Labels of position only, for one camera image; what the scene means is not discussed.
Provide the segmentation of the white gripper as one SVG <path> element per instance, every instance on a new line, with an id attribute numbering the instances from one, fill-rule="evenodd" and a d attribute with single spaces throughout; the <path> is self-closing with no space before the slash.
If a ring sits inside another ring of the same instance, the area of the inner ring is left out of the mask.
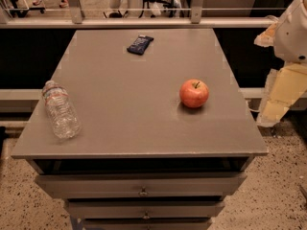
<path id="1" fill-rule="evenodd" d="M 278 23 L 271 24 L 254 39 L 260 47 L 273 45 L 278 58 L 288 61 L 271 69 L 259 106 L 256 124 L 273 127 L 290 107 L 307 91 L 307 0 L 294 0 L 282 13 Z"/>

